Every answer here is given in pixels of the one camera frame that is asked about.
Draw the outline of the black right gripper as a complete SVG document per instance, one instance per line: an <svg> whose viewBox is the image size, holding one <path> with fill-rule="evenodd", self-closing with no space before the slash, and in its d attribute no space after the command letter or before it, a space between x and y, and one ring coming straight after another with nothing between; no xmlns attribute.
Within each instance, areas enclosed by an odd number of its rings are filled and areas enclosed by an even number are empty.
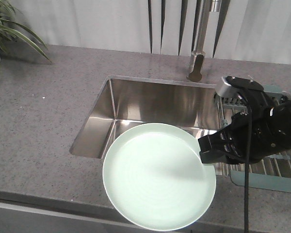
<svg viewBox="0 0 291 233"><path fill-rule="evenodd" d="M267 120L253 120L242 112L231 119L224 130L198 139L203 164L254 164L276 153L276 140Z"/></svg>

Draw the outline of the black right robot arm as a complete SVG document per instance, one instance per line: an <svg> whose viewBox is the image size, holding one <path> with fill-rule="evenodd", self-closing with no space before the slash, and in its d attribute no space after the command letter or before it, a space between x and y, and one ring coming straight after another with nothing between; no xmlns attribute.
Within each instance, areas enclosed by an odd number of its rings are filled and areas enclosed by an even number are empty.
<svg viewBox="0 0 291 233"><path fill-rule="evenodd" d="M237 113L229 125L198 139L204 164L250 164L291 149L291 100L267 108L261 118Z"/></svg>

